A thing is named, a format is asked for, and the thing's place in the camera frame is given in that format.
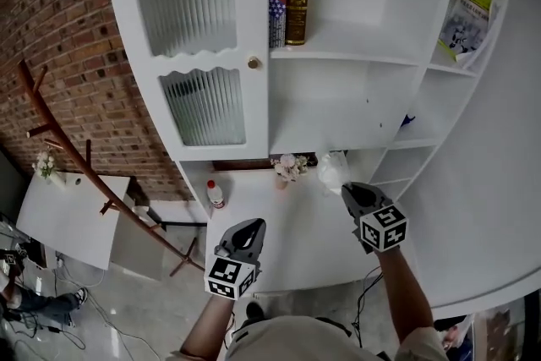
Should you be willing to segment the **pale pink flower bunch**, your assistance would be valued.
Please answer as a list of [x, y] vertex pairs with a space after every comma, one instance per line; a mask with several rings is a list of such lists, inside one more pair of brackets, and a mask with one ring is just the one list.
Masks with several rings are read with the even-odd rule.
[[308, 172], [308, 158], [306, 156], [295, 156], [294, 154], [283, 154], [277, 159], [271, 159], [276, 174], [283, 182], [296, 182], [299, 177]]

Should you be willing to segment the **white flower bunch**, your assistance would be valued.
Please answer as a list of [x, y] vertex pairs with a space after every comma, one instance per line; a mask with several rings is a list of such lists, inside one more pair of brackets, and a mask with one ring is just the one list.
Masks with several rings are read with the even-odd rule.
[[44, 150], [37, 155], [32, 168], [39, 176], [48, 179], [56, 169], [55, 158], [49, 150]]

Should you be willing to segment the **yellow-green cover magazine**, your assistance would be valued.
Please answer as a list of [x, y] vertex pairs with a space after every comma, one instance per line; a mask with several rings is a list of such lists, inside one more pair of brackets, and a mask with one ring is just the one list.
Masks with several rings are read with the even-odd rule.
[[489, 29], [491, 0], [456, 0], [447, 14], [439, 44], [457, 63], [479, 49]]

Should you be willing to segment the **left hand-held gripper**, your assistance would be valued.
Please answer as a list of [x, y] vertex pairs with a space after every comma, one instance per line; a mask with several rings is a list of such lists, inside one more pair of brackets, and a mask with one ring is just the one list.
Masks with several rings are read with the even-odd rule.
[[259, 257], [265, 231], [265, 220], [254, 218], [239, 222], [224, 232], [206, 266], [206, 292], [239, 300], [248, 291], [261, 273]]

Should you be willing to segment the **white ribbed glass cabinet door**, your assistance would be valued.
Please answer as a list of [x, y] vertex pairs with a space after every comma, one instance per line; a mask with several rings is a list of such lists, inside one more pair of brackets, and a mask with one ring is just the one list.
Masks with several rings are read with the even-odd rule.
[[[139, 91], [175, 161], [269, 153], [268, 0], [112, 0]], [[250, 57], [260, 66], [251, 69]]]

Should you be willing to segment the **person's left forearm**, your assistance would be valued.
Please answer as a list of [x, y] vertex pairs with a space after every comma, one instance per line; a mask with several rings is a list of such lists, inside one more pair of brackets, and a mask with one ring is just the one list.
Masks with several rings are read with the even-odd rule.
[[203, 361], [216, 361], [234, 304], [233, 299], [212, 295], [181, 346], [180, 353]]

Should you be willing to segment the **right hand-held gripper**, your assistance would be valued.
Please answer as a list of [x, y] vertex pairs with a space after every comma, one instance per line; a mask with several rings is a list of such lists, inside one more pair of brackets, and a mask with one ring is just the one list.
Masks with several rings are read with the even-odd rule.
[[353, 234], [366, 254], [399, 247], [407, 237], [408, 219], [377, 186], [349, 182], [342, 199], [356, 228]]

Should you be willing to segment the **white bottle red cap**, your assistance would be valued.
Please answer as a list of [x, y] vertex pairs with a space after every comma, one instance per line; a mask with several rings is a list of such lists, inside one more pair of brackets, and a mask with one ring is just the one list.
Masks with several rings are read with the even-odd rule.
[[206, 184], [206, 192], [211, 205], [216, 209], [221, 209], [225, 206], [225, 199], [221, 187], [210, 179]]

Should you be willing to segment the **white side table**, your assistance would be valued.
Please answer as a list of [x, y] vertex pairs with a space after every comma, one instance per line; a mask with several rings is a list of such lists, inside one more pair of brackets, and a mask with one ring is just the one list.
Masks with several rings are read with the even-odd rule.
[[101, 270], [117, 265], [129, 273], [162, 279], [165, 248], [107, 202], [84, 175], [66, 172], [65, 185], [34, 174], [17, 228], [58, 253]]

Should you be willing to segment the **white object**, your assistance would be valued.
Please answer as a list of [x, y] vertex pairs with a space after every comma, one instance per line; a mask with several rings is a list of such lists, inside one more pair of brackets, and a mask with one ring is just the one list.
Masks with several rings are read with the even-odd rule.
[[333, 194], [342, 195], [342, 186], [351, 181], [351, 173], [343, 151], [330, 151], [317, 155], [318, 179]]

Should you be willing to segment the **wooden coat rack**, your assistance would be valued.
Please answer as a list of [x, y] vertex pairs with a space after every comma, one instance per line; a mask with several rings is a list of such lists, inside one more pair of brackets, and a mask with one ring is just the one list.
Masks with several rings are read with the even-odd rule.
[[73, 161], [76, 167], [97, 187], [107, 198], [107, 201], [102, 206], [100, 213], [105, 215], [110, 209], [119, 211], [125, 215], [134, 225], [156, 240], [162, 247], [175, 254], [179, 259], [179, 264], [170, 272], [169, 276], [175, 276], [185, 265], [191, 265], [194, 268], [204, 272], [205, 268], [198, 264], [193, 258], [192, 253], [197, 244], [197, 238], [194, 237], [187, 251], [181, 252], [179, 249], [169, 243], [162, 235], [157, 232], [158, 228], [162, 228], [163, 223], [157, 223], [154, 226], [148, 226], [136, 215], [130, 206], [126, 205], [123, 200], [118, 197], [106, 184], [101, 180], [100, 176], [94, 171], [91, 165], [91, 140], [85, 142], [85, 156], [82, 156], [75, 148], [69, 137], [64, 133], [57, 119], [52, 115], [49, 107], [45, 103], [40, 93], [41, 83], [46, 76], [48, 67], [41, 68], [37, 79], [33, 79], [30, 69], [24, 59], [21, 59], [17, 64], [18, 76], [21, 84], [25, 89], [29, 101], [35, 108], [36, 112], [44, 121], [43, 124], [34, 127], [26, 132], [26, 136], [30, 139], [34, 136], [44, 133], [51, 133], [54, 139], [45, 139], [45, 142], [54, 148], [63, 150], [67, 156]]

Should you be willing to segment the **white booklets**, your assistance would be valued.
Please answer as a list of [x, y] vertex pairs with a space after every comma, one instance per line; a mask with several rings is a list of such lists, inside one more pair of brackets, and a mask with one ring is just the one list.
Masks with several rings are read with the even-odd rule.
[[482, 42], [478, 44], [478, 48], [470, 53], [463, 55], [457, 59], [458, 66], [462, 69], [470, 69], [484, 54], [488, 48], [491, 40], [496, 34], [495, 26], [501, 16], [501, 9], [505, 5], [505, 0], [493, 0], [489, 8], [489, 21], [485, 37]]

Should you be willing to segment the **person's right forearm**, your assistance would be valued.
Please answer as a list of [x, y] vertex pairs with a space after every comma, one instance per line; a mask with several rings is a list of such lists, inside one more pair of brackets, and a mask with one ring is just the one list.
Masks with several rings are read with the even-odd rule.
[[391, 318], [403, 343], [415, 330], [434, 326], [429, 302], [398, 247], [375, 251], [384, 277]]

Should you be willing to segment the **white desk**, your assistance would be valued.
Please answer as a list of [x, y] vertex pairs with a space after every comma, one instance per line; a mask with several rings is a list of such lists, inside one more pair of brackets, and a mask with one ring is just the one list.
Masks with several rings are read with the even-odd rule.
[[[261, 273], [249, 289], [252, 293], [360, 281], [379, 264], [352, 233], [355, 224], [342, 199], [325, 189], [315, 170], [279, 190], [273, 170], [216, 172], [205, 161], [182, 161], [178, 169], [207, 222], [205, 268], [229, 227], [253, 218], [265, 220]], [[223, 192], [221, 209], [208, 199], [210, 179]]]

